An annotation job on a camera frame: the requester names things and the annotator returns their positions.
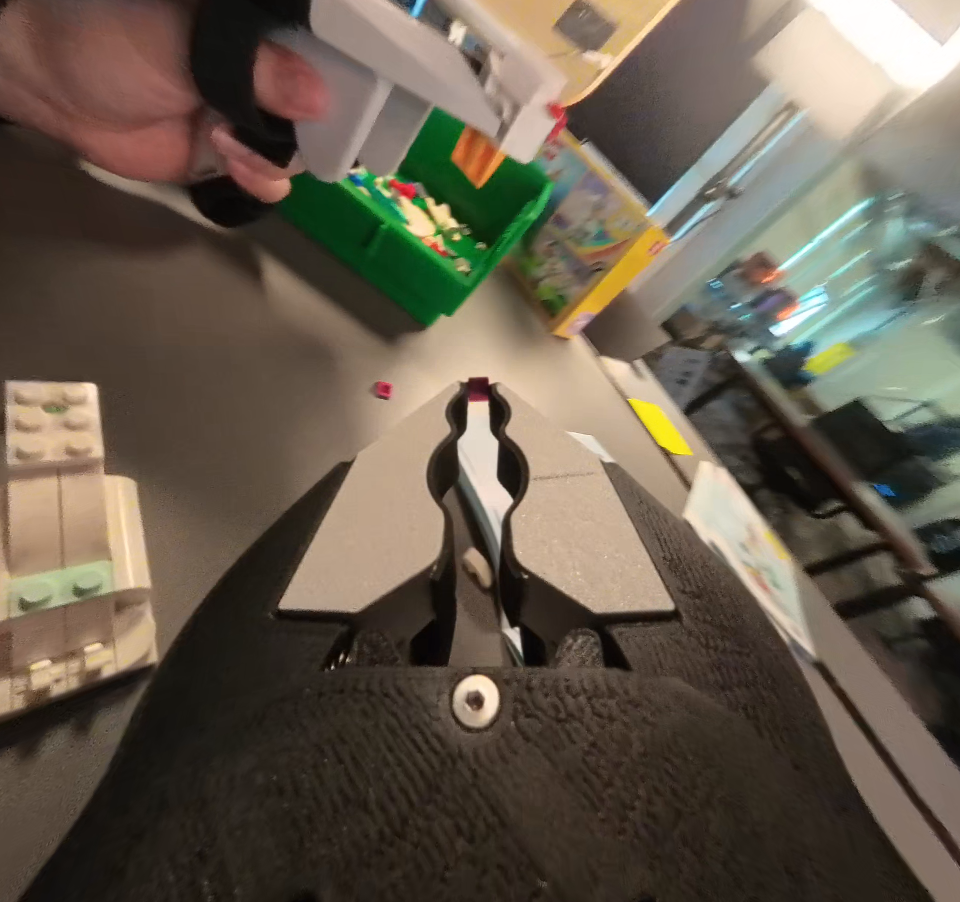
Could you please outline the bright light panel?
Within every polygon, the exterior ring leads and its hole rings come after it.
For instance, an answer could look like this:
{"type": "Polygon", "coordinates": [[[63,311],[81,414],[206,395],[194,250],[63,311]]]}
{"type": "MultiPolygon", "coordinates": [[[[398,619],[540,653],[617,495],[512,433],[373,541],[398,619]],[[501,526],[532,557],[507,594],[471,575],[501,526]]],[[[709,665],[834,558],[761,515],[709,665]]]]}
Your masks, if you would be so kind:
{"type": "Polygon", "coordinates": [[[805,0],[898,87],[924,92],[959,64],[959,35],[939,43],[893,0],[805,0]]]}

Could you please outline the white lego body assembly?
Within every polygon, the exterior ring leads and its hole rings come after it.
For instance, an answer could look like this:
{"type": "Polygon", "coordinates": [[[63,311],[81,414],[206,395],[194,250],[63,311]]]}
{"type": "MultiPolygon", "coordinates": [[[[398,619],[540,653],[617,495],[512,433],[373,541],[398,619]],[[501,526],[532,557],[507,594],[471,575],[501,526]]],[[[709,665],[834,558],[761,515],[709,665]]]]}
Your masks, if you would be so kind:
{"type": "Polygon", "coordinates": [[[138,487],[105,471],[98,387],[2,383],[1,719],[159,660],[138,487]]]}

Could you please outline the person's left hand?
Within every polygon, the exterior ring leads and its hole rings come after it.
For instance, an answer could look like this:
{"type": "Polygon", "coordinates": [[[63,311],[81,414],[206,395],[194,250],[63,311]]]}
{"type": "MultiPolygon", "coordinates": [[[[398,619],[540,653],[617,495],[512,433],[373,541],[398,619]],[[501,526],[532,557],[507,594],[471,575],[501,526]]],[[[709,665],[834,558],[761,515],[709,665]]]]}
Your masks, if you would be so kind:
{"type": "Polygon", "coordinates": [[[271,164],[203,114],[188,58],[200,2],[7,0],[2,118],[142,183],[190,183],[207,149],[246,193],[281,201],[298,168],[271,164]]]}

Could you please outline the open instruction booklet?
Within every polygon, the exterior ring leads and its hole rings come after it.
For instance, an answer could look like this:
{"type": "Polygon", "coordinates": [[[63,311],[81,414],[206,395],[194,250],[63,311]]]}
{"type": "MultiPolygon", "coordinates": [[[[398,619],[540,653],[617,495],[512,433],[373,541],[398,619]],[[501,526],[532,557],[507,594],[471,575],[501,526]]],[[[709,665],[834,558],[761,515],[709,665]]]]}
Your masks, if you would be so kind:
{"type": "Polygon", "coordinates": [[[467,403],[458,458],[458,486],[486,547],[485,569],[481,568],[479,555],[464,556],[463,566],[478,585],[499,596],[503,523],[513,498],[498,479],[499,443],[491,429],[488,401],[467,403]]]}

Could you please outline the yellow sticky note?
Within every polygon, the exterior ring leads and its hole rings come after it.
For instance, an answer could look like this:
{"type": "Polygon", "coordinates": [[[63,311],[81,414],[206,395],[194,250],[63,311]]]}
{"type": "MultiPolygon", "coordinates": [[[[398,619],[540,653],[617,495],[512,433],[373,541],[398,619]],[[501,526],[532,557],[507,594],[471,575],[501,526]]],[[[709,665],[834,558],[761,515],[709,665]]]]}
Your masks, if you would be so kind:
{"type": "Polygon", "coordinates": [[[628,398],[627,404],[660,449],[678,457],[693,456],[688,441],[658,404],[636,398],[628,398]]]}

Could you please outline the pile of loose lego pieces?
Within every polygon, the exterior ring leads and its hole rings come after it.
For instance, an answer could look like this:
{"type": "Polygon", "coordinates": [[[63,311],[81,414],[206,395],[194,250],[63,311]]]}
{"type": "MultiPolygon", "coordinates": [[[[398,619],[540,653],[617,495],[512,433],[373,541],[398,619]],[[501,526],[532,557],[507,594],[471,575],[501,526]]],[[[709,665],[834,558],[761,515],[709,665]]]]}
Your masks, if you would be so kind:
{"type": "Polygon", "coordinates": [[[474,273],[486,243],[476,241],[472,228],[424,184],[395,174],[375,175],[362,164],[355,165],[346,180],[455,271],[465,277],[474,273]]]}

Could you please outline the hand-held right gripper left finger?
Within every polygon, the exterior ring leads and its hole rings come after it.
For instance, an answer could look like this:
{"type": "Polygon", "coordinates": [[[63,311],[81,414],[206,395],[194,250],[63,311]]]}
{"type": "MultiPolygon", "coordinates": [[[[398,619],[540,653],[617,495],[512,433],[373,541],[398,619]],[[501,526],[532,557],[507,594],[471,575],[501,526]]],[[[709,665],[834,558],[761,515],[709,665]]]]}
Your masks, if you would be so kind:
{"type": "Polygon", "coordinates": [[[450,555],[444,495],[457,476],[461,384],[360,451],[321,517],[277,612],[343,622],[401,643],[438,619],[450,555]]]}

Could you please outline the closed instruction booklet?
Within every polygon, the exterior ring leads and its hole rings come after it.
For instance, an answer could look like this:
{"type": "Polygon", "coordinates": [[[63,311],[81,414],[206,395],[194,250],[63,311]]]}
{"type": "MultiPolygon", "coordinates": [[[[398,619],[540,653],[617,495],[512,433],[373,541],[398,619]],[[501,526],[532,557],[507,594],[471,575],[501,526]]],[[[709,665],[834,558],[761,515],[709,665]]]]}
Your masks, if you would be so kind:
{"type": "Polygon", "coordinates": [[[713,462],[700,462],[683,517],[739,578],[794,653],[816,662],[793,557],[732,475],[713,462]]]}

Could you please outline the white printed paper sheet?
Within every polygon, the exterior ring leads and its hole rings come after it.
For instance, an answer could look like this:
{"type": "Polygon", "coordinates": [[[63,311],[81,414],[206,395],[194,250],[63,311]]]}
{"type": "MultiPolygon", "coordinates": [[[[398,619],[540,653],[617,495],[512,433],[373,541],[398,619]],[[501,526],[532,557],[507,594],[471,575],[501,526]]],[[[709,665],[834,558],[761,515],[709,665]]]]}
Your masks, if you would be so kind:
{"type": "Polygon", "coordinates": [[[655,368],[656,377],[680,410],[706,390],[706,379],[715,361],[714,353],[684,346],[664,349],[655,368]]]}

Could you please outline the green plastic bin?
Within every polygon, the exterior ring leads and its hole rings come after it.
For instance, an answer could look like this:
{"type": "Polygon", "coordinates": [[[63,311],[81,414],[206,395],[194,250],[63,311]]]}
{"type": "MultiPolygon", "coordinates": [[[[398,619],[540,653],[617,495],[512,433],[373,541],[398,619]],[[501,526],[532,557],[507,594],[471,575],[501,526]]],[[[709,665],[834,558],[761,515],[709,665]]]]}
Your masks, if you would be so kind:
{"type": "Polygon", "coordinates": [[[483,188],[451,162],[462,123],[433,111],[392,174],[422,183],[486,243],[471,276],[463,276],[424,247],[396,220],[347,181],[323,183],[308,173],[294,177],[281,215],[326,247],[346,267],[431,326],[451,316],[504,257],[521,245],[546,210],[553,185],[534,164],[507,160],[483,188]]]}

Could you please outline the white lego head with red studs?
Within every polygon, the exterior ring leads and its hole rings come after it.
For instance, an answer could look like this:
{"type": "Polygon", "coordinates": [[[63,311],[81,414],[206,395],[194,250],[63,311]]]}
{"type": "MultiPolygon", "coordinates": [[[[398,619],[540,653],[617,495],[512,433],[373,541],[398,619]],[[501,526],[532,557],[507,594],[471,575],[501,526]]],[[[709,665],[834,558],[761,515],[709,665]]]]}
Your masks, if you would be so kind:
{"type": "Polygon", "coordinates": [[[496,93],[486,102],[492,112],[486,130],[476,120],[464,120],[451,153],[452,164],[474,188],[486,186],[507,160],[533,163],[568,120],[561,92],[536,95],[525,103],[496,93]]]}

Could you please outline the yellow lego set box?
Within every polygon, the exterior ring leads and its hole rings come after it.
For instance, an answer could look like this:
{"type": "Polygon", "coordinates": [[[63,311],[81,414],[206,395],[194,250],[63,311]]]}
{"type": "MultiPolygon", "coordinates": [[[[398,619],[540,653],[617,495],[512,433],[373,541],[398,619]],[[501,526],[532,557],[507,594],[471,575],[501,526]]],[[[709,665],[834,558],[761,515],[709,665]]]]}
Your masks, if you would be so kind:
{"type": "Polygon", "coordinates": [[[552,335],[582,333],[670,244],[646,202],[589,143],[563,130],[536,165],[554,187],[507,267],[552,335]]]}

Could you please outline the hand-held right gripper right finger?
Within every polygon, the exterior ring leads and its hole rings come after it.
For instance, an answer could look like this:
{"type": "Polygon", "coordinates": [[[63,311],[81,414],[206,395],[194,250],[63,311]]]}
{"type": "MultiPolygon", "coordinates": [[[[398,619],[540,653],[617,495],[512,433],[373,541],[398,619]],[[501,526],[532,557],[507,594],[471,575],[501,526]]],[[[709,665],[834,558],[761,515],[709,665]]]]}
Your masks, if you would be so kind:
{"type": "Polygon", "coordinates": [[[488,397],[502,521],[501,603],[524,647],[666,620],[676,604],[600,455],[505,385],[488,397]]]}

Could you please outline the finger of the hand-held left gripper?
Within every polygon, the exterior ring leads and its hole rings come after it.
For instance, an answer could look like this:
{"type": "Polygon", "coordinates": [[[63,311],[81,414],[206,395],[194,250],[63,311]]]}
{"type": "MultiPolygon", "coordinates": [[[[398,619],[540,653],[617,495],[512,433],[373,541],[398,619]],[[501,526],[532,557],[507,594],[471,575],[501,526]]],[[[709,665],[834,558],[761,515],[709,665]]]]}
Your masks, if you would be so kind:
{"type": "Polygon", "coordinates": [[[553,132],[567,78],[490,0],[433,0],[479,91],[483,115],[456,115],[509,158],[528,163],[553,132]]]}
{"type": "Polygon", "coordinates": [[[487,136],[498,111],[461,51],[388,0],[310,0],[321,42],[487,136]]]}

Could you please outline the large dark display screen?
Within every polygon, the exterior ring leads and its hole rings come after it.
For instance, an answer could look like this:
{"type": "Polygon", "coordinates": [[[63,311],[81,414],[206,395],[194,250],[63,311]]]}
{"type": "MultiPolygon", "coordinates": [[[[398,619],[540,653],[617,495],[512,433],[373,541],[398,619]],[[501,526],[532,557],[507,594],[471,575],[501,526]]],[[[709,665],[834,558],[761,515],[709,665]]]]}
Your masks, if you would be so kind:
{"type": "Polygon", "coordinates": [[[766,89],[742,40],[749,0],[680,0],[603,84],[568,110],[654,204],[766,89]]]}

